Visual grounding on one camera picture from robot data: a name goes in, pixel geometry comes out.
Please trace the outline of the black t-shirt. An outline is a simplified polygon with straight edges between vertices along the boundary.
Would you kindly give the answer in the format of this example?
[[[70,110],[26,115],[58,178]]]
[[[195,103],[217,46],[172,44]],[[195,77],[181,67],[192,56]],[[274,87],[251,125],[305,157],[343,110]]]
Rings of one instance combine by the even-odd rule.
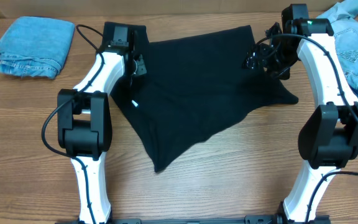
[[[254,44],[250,26],[162,42],[150,42],[145,26],[134,32],[145,73],[121,77],[111,96],[156,172],[257,108],[298,103],[280,80],[242,67]]]

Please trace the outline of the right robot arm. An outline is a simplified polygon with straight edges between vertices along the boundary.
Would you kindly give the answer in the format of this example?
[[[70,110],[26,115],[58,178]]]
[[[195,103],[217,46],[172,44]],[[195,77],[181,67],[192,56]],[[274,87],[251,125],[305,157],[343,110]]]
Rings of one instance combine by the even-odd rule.
[[[306,69],[315,105],[298,135],[303,165],[277,213],[248,215],[246,223],[329,223],[327,215],[316,214],[319,202],[333,178],[345,174],[346,164],[358,156],[358,98],[343,74],[330,22],[310,18],[306,4],[285,8],[281,22],[252,46],[242,66],[286,80],[296,62]]]

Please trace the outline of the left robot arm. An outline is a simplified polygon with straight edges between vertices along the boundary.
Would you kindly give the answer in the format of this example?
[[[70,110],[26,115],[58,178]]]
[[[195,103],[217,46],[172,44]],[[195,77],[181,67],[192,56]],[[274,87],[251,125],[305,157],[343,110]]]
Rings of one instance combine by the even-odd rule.
[[[75,170],[80,197],[77,223],[112,223],[106,186],[106,154],[111,146],[109,95],[121,78],[140,71],[134,27],[114,24],[103,32],[95,61],[84,79],[57,96],[58,144]]]

